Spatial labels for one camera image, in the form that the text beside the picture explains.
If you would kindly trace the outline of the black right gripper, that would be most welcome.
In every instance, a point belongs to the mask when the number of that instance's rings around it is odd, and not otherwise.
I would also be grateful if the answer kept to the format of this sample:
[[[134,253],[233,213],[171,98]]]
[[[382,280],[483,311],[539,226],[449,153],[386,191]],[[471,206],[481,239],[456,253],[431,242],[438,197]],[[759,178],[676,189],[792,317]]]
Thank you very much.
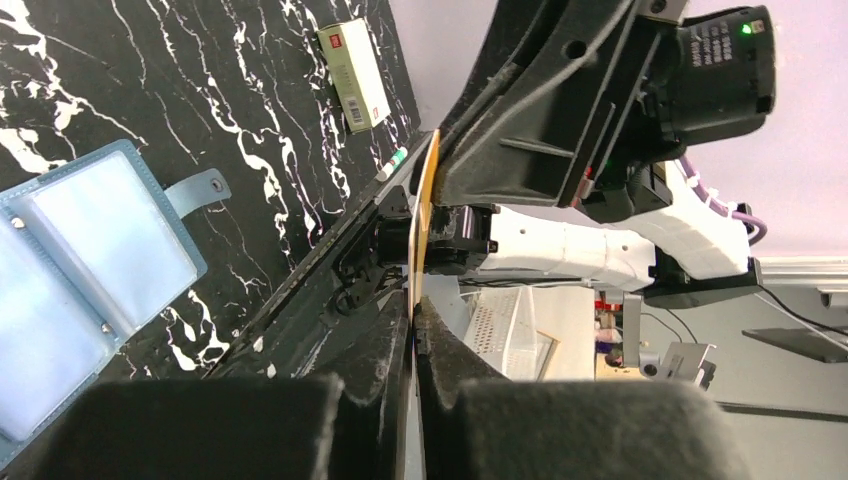
[[[776,100],[765,6],[500,1],[414,192],[439,206],[575,207],[622,222],[681,201],[671,164],[761,128]]]

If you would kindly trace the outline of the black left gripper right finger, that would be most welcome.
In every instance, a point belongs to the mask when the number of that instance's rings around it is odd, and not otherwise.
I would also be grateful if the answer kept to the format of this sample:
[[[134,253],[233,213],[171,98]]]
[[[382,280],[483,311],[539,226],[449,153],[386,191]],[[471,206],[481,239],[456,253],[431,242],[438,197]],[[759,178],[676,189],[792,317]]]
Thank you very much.
[[[675,381],[522,382],[414,310],[429,479],[745,479],[720,409]]]

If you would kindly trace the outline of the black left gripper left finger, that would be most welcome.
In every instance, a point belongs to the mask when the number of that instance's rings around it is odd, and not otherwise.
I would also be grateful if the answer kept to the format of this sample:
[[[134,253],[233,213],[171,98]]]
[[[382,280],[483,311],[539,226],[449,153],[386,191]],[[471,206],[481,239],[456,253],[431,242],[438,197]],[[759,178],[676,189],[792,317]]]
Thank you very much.
[[[394,479],[403,473],[408,304],[301,378],[98,385],[67,411],[43,479]]]

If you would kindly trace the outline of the gold black striped card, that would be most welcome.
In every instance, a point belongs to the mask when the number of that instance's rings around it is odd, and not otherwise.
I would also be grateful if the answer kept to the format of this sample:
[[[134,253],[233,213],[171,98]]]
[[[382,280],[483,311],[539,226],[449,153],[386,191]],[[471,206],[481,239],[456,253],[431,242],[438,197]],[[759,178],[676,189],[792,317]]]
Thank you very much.
[[[439,162],[440,142],[441,132],[436,129],[421,164],[419,180],[414,183],[414,186],[417,187],[417,194],[411,209],[407,264],[407,313],[410,319],[414,318],[415,308],[422,298],[424,265],[433,209],[431,198]]]

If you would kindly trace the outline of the blue card holder wallet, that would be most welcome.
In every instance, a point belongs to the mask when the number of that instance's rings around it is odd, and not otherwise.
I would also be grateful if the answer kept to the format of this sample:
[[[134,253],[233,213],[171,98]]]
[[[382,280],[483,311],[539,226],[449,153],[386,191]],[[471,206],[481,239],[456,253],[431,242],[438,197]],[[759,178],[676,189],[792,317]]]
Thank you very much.
[[[121,139],[1,194],[1,461],[208,269],[184,225],[226,200],[210,168],[163,188]]]

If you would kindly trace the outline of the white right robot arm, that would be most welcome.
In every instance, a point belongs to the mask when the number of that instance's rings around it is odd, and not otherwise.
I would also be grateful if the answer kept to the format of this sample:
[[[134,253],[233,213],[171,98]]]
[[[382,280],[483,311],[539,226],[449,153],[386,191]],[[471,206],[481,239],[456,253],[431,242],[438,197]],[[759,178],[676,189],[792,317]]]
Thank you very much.
[[[686,9],[498,2],[460,98],[412,157],[415,205],[366,235],[372,262],[552,274],[667,309],[757,291],[765,225],[710,192],[686,153],[764,125],[774,25],[763,5]]]

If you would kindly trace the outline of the green white marker pen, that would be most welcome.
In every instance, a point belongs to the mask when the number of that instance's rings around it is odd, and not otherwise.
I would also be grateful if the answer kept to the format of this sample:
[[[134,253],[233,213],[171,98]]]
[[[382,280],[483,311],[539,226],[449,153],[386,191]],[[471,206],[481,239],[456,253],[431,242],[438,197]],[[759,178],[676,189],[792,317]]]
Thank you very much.
[[[390,179],[390,177],[394,174],[394,172],[398,169],[400,165],[408,157],[408,150],[406,147],[399,147],[389,158],[389,160],[381,167],[380,171],[376,175],[376,179],[379,182],[386,182]]]

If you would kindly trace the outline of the white red small box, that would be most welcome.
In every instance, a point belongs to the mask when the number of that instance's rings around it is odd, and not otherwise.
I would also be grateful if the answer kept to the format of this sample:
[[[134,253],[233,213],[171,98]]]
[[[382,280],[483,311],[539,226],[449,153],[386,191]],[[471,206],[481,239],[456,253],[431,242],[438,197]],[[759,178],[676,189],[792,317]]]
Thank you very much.
[[[350,130],[378,126],[390,107],[366,22],[357,18],[329,25],[317,38]]]

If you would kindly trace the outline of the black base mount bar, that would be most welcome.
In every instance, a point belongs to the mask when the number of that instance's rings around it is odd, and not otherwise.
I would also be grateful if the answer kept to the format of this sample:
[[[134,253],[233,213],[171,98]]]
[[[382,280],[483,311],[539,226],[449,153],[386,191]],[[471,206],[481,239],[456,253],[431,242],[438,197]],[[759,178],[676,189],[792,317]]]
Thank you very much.
[[[390,180],[369,182],[348,204],[327,235],[248,323],[231,350],[204,375],[206,379],[263,376],[272,370],[278,377],[296,377],[316,363],[338,323],[332,303],[341,281],[333,263],[376,211],[377,202],[410,175],[414,160],[426,151],[431,137],[430,132],[414,134],[409,156]]]

